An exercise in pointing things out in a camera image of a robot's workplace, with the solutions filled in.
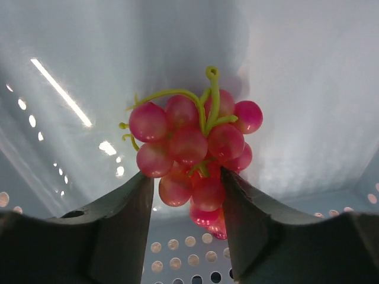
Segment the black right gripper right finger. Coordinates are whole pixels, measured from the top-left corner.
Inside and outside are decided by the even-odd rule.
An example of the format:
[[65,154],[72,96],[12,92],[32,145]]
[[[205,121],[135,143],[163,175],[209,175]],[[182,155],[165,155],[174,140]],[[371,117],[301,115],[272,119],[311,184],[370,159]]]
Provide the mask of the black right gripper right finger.
[[221,170],[224,219],[237,283],[377,283],[378,215],[319,218]]

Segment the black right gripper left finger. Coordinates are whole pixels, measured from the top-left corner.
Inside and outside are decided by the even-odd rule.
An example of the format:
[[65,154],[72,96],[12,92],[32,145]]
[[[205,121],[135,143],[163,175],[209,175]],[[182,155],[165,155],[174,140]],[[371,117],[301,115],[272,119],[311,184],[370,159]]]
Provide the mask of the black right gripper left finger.
[[60,218],[1,214],[2,283],[140,283],[153,201],[142,173]]

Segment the purple grape bunch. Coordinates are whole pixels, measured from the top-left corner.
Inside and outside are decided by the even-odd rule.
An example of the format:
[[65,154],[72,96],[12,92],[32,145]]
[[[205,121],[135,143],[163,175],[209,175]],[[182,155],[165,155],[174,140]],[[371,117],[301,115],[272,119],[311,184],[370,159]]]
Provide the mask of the purple grape bunch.
[[220,87],[216,67],[205,75],[210,85],[201,96],[169,89],[135,99],[128,121],[118,126],[137,152],[138,169],[159,179],[160,200],[170,207],[189,204],[193,223],[225,240],[221,169],[240,173],[250,166],[245,137],[260,129],[264,116],[256,102],[238,102]]

